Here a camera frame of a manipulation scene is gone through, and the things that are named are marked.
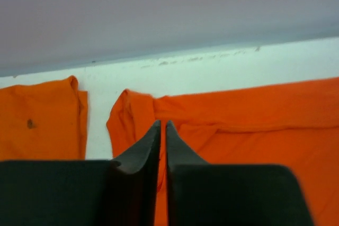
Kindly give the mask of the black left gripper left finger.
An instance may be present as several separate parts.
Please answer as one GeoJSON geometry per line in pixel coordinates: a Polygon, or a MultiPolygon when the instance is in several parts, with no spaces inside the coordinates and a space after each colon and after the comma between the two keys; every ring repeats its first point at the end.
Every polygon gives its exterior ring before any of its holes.
{"type": "Polygon", "coordinates": [[[1,225],[153,225],[161,124],[112,160],[1,163],[1,225]]]}

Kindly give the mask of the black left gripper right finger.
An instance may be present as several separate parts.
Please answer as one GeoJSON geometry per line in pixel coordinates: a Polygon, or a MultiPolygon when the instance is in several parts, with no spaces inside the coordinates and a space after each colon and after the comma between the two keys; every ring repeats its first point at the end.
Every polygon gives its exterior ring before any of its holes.
{"type": "Polygon", "coordinates": [[[169,225],[313,225],[292,171],[272,164],[210,164],[166,125],[169,225]]]}

